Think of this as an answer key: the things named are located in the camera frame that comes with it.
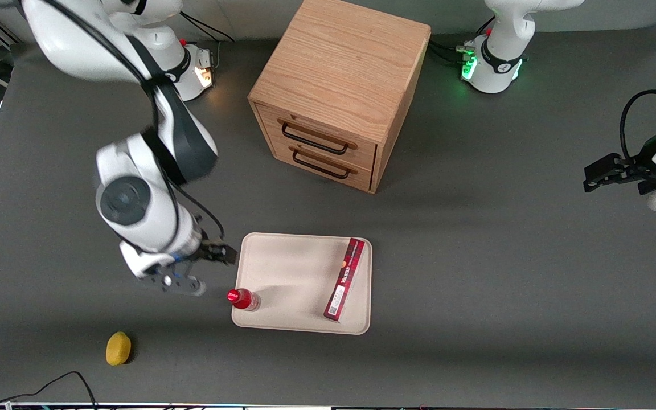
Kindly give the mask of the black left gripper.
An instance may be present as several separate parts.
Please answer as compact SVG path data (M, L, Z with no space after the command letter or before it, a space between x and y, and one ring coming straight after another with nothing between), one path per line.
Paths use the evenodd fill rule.
M627 183L627 161L632 180L639 180L638 193L640 195L651 194L656 191L656 164L653 162L655 155L656 135L646 140L639 153L634 156L629 155L626 137L624 137L625 158L611 153L585 167L584 192L590 194L604 185Z

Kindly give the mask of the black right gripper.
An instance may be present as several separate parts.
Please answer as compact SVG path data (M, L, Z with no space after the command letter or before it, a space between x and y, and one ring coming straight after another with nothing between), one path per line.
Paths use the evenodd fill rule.
M235 265L237 262L237 250L221 241L203 239L197 249L191 254L191 260L208 260L220 262L225 265Z

